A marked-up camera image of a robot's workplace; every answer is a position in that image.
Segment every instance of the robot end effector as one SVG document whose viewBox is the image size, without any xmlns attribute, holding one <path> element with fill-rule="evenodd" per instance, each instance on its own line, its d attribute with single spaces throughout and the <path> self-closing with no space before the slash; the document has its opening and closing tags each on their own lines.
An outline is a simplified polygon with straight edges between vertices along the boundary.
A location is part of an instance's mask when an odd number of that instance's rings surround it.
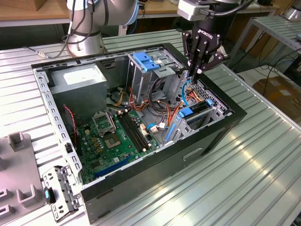
<svg viewBox="0 0 301 226">
<path fill-rule="evenodd" d="M 222 41 L 235 14 L 253 0 L 238 5 L 238 0 L 180 0 L 178 14 L 194 21 L 192 31 L 182 32 L 184 54 L 188 57 L 188 75 L 196 81 L 198 74 L 210 70 L 230 57 Z"/>
</svg>

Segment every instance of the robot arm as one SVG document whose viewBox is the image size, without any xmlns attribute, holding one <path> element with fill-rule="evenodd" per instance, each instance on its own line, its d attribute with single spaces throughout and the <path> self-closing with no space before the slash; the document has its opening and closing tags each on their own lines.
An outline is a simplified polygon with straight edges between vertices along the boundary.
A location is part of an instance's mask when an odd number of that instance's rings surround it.
<svg viewBox="0 0 301 226">
<path fill-rule="evenodd" d="M 67 7 L 71 15 L 67 44 L 73 56 L 104 52 L 100 26 L 132 24 L 139 10 L 138 0 L 68 0 Z"/>
<path fill-rule="evenodd" d="M 236 12 L 252 1 L 238 5 L 238 0 L 180 0 L 178 14 L 194 22 L 191 32 L 182 32 L 189 76 L 197 78 L 229 59 L 222 42 Z M 73 56 L 104 52 L 100 26 L 132 24 L 139 10 L 138 0 L 68 0 L 67 6 L 71 13 L 67 44 Z"/>
<path fill-rule="evenodd" d="M 229 59 L 222 42 L 235 14 L 252 0 L 238 5 L 238 0 L 180 0 L 178 14 L 194 21 L 192 31 L 182 32 L 184 54 L 188 57 L 188 75 L 195 80 Z"/>
</svg>

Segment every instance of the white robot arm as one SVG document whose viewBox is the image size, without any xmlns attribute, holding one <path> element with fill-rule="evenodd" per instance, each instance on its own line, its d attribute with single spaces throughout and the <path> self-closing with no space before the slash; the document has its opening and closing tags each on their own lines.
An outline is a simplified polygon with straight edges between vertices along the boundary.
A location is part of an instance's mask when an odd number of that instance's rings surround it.
<svg viewBox="0 0 301 226">
<path fill-rule="evenodd" d="M 71 24 L 66 44 L 72 56 L 105 51 L 100 26 L 135 22 L 138 0 L 67 0 Z"/>
</svg>

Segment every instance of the slotted aluminum surface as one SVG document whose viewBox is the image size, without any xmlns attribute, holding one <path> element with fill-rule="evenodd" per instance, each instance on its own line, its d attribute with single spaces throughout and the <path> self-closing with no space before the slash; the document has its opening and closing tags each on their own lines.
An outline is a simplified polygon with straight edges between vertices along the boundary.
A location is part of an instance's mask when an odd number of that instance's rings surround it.
<svg viewBox="0 0 301 226">
<path fill-rule="evenodd" d="M 301 34 L 301 21 L 291 22 L 282 16 L 253 18 L 252 23 L 293 50 L 301 48 L 296 36 Z"/>
<path fill-rule="evenodd" d="M 183 52 L 175 30 L 104 39 L 109 51 L 164 42 Z M 55 55 L 61 45 L 38 47 Z M 67 51 L 63 57 L 69 57 Z M 0 137 L 29 133 L 40 175 L 64 165 L 30 64 L 20 48 L 0 51 Z M 301 130 L 225 66 L 207 73 L 248 114 L 207 156 L 94 225 L 290 225 L 301 210 Z M 55 224 L 50 207 L 10 225 Z M 87 225 L 84 207 L 57 225 Z"/>
</svg>

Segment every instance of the sticker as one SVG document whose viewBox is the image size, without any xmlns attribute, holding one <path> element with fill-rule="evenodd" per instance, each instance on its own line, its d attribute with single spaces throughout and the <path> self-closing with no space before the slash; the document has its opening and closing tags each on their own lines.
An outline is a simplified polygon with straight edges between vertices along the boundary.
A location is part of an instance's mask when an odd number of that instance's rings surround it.
<svg viewBox="0 0 301 226">
<path fill-rule="evenodd" d="M 155 64 L 161 64 L 162 63 L 162 60 L 156 60 L 154 61 Z"/>
<path fill-rule="evenodd" d="M 159 125 L 158 125 L 160 128 L 165 128 L 165 123 L 164 122 L 161 122 Z"/>
<path fill-rule="evenodd" d="M 280 86 L 280 83 L 275 80 L 270 80 L 270 83 L 272 83 L 274 86 Z"/>
<path fill-rule="evenodd" d="M 68 85 L 72 85 L 75 83 L 88 81 L 92 79 L 99 79 L 101 76 L 99 76 L 98 72 L 95 71 L 93 68 L 87 68 L 75 72 L 69 72 L 64 74 L 65 81 Z"/>
<path fill-rule="evenodd" d="M 284 95 L 284 96 L 291 96 L 291 93 L 286 90 L 286 89 L 283 89 L 283 90 L 280 90 L 280 92 Z"/>
</svg>

